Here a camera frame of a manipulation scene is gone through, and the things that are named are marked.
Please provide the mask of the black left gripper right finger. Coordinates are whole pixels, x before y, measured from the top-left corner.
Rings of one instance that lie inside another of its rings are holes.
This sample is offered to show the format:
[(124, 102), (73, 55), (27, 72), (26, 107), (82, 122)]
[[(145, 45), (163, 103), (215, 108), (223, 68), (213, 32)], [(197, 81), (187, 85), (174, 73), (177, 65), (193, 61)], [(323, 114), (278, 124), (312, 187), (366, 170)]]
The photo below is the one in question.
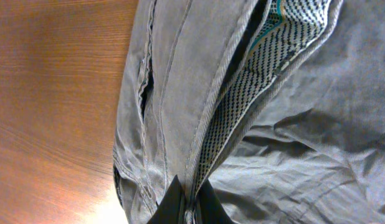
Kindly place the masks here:
[(197, 195), (195, 222), (197, 224), (234, 224), (208, 180), (203, 183)]

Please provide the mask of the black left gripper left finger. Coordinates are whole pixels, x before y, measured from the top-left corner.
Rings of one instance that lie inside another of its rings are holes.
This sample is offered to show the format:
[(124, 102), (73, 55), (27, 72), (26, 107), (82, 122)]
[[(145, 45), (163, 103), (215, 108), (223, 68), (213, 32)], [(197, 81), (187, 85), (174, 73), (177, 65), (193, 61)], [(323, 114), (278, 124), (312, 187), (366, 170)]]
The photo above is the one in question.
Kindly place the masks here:
[(178, 176), (174, 176), (158, 209), (147, 224), (183, 224), (185, 194)]

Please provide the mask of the grey shorts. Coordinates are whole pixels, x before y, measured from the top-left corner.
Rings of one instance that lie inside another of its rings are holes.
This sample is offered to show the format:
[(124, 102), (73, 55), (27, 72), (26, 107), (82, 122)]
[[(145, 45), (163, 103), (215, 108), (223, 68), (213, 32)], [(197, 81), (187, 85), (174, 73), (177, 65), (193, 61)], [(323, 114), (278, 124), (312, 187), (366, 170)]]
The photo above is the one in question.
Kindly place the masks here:
[(136, 8), (113, 173), (128, 223), (174, 176), (234, 223), (385, 223), (385, 1)]

